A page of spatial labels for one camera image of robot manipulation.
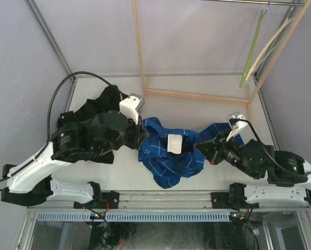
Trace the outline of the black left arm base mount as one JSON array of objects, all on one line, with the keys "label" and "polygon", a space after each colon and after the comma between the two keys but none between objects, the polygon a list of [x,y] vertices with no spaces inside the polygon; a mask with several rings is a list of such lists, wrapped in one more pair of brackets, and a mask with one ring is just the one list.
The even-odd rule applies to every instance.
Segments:
[{"label": "black left arm base mount", "polygon": [[110,191],[110,192],[102,192],[102,201],[99,204],[100,209],[105,209],[108,207],[110,209],[118,209],[120,201],[119,192]]}]

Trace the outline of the green plastic hanger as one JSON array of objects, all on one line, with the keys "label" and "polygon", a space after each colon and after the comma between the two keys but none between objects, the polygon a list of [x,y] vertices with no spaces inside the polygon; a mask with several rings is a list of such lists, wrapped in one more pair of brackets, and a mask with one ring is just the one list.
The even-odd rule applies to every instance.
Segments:
[{"label": "green plastic hanger", "polygon": [[250,50],[249,50],[249,54],[248,54],[248,57],[247,57],[247,61],[246,61],[246,64],[245,64],[245,67],[244,67],[244,71],[243,71],[243,74],[242,74],[242,77],[241,77],[241,80],[240,80],[239,88],[243,88],[244,83],[246,82],[246,77],[247,77],[248,72],[249,72],[249,66],[251,64],[252,56],[253,56],[253,53],[254,53],[254,50],[255,50],[255,47],[256,47],[258,35],[260,33],[260,28],[261,28],[261,25],[262,25],[262,20],[263,20],[264,15],[266,14],[266,12],[269,9],[269,6],[270,6],[270,1],[267,1],[266,9],[265,10],[261,10],[261,12],[260,12],[260,15],[259,15],[259,18],[258,18],[258,21],[257,21],[257,25],[256,25],[256,29],[255,29],[255,32],[254,32],[254,36],[253,36],[253,39],[252,39],[251,47],[250,47]]}]

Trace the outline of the wooden clothes rack frame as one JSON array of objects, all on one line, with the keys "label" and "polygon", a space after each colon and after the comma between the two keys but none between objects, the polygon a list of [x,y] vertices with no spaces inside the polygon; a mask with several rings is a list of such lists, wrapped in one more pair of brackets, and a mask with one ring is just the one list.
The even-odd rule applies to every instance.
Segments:
[{"label": "wooden clothes rack frame", "polygon": [[132,12],[134,18],[134,29],[136,35],[136,44],[138,52],[138,61],[140,68],[141,76],[141,85],[143,96],[155,95],[155,96],[167,96],[173,98],[181,99],[192,99],[198,101],[207,101],[213,103],[225,103],[225,104],[234,104],[241,105],[247,108],[248,119],[252,120],[251,106],[252,103],[259,93],[262,85],[266,81],[267,77],[271,73],[273,67],[275,66],[279,56],[283,52],[285,46],[287,45],[290,37],[294,33],[295,29],[302,20],[304,14],[311,5],[311,0],[304,1],[305,5],[300,6],[291,6],[290,11],[292,12],[289,15],[289,18],[284,20],[275,34],[269,39],[266,43],[256,60],[252,65],[249,66],[249,72],[246,77],[246,80],[249,78],[252,73],[260,71],[261,75],[257,77],[257,85],[253,92],[250,92],[250,88],[245,88],[246,98],[235,98],[228,96],[216,96],[216,95],[207,95],[207,94],[197,94],[197,93],[188,93],[188,92],[178,92],[178,91],[167,91],[167,90],[158,90],[150,89],[149,83],[151,80],[150,75],[145,75],[144,62],[142,57],[142,42],[139,29],[139,17],[138,17],[138,7],[136,1],[131,1]]}]

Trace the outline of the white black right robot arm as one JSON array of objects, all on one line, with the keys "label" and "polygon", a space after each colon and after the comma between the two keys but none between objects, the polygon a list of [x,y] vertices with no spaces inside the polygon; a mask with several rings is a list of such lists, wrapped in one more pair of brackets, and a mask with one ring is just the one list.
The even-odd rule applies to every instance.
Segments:
[{"label": "white black right robot arm", "polygon": [[311,164],[303,157],[254,139],[243,143],[239,136],[231,137],[229,130],[195,148],[212,165],[225,161],[254,180],[267,180],[267,186],[232,183],[228,189],[232,209],[262,204],[311,208]]}]

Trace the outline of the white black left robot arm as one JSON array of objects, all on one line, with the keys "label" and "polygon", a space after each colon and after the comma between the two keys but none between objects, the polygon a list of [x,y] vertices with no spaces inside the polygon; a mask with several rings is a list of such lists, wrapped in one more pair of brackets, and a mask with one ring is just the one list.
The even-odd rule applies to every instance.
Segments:
[{"label": "white black left robot arm", "polygon": [[138,150],[147,137],[140,115],[131,118],[110,110],[77,121],[71,112],[64,113],[61,126],[41,150],[20,165],[3,167],[7,187],[1,191],[1,201],[25,207],[72,201],[98,208],[103,202],[99,183],[67,183],[54,178],[53,172],[78,161],[96,162],[122,146]]}]

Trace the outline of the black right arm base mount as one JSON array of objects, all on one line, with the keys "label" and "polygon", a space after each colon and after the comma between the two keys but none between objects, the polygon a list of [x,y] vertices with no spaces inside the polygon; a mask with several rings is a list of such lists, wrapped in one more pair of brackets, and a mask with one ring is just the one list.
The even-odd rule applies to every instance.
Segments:
[{"label": "black right arm base mount", "polygon": [[212,202],[213,209],[230,209],[231,208],[228,192],[212,192],[211,202]]}]

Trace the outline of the black shirt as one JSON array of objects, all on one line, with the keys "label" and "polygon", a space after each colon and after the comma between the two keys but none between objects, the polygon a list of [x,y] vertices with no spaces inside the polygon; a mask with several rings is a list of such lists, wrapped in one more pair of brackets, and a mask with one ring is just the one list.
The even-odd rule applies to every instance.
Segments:
[{"label": "black shirt", "polygon": [[[94,119],[98,113],[106,113],[110,110],[120,110],[119,103],[127,97],[125,94],[118,92],[116,85],[113,87],[107,86],[96,99],[87,99],[85,104],[74,112],[74,119],[76,121],[88,121]],[[57,128],[63,125],[61,118],[57,120]],[[102,156],[95,156],[91,161],[103,164],[113,164],[114,154],[108,152]]]}]

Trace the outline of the blue plaid shirt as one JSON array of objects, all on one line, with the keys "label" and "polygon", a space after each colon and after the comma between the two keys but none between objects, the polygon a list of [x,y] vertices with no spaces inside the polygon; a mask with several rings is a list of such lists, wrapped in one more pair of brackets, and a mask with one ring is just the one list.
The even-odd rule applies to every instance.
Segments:
[{"label": "blue plaid shirt", "polygon": [[205,157],[195,145],[214,139],[220,132],[231,129],[229,123],[212,123],[201,132],[165,128],[156,117],[142,121],[148,133],[140,149],[138,161],[152,174],[156,184],[169,189],[203,170]]}]

